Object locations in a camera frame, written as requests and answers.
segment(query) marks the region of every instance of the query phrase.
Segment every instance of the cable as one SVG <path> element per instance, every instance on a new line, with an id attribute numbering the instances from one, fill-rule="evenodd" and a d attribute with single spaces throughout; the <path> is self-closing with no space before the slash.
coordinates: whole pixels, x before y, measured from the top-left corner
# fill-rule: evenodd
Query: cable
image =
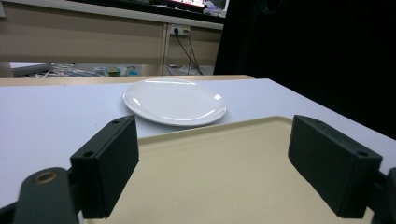
<path id="1" fill-rule="evenodd" d="M 166 65 L 166 70 L 168 70 L 168 73 L 169 73 L 169 75 L 171 75 L 171 76 L 172 76 L 172 73 L 171 73 L 171 71 L 169 71 L 168 65 Z"/>
<path id="2" fill-rule="evenodd" d="M 197 67 L 199 68 L 197 59 L 195 58 L 194 50 L 192 49 L 192 37 L 191 37 L 191 32 L 190 32 L 190 31 L 184 31 L 184 32 L 187 33 L 187 36 L 189 37 L 189 42 L 190 42 L 190 48 L 191 48 L 191 51 L 192 51 L 192 56 L 194 57 L 195 64 L 196 64 Z"/>
<path id="3" fill-rule="evenodd" d="M 186 53 L 187 57 L 189 57 L 190 62 L 192 63 L 192 65 L 193 65 L 193 67 L 195 68 L 195 70 L 197 70 L 199 74 L 203 75 L 203 73 L 202 73 L 201 70 L 199 69 L 198 64 L 195 63 L 195 61 L 189 56 L 189 53 L 187 53 L 187 51 L 184 49 L 183 45 L 181 44 L 180 40 L 178 39 L 178 29 L 175 28 L 174 32 L 175 32 L 175 36 L 176 36 L 176 39 L 177 39 L 178 43 L 179 43 L 180 46 L 183 48 L 183 50 L 184 50 L 184 52 Z"/>

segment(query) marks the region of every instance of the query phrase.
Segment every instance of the white table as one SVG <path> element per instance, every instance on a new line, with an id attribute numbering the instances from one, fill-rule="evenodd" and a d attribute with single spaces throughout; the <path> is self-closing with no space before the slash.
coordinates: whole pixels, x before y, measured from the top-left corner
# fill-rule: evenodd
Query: white table
<path id="1" fill-rule="evenodd" d="M 304 115 L 328 123 L 381 154 L 384 160 L 380 171 L 384 174 L 396 166 L 395 140 L 270 79 L 185 78 L 217 91 L 225 99 L 226 114 L 210 125 L 272 116 L 292 119 L 296 114 Z M 144 77 L 117 80 L 139 79 Z M 132 114 L 122 101 L 122 94 L 133 83 L 104 84 L 106 82 L 95 81 L 98 79 L 79 79 L 102 84 L 67 84 L 74 83 L 70 80 L 76 79 L 59 78 L 46 86 L 37 80 L 0 80 L 0 86 L 3 85 L 0 87 L 0 207 L 18 200 L 21 182 L 27 176 L 50 167 L 70 168 L 70 156 L 108 122 Z M 24 86 L 26 82 L 34 86 Z M 136 117 L 136 125 L 139 138 L 186 129 L 139 117 Z"/>

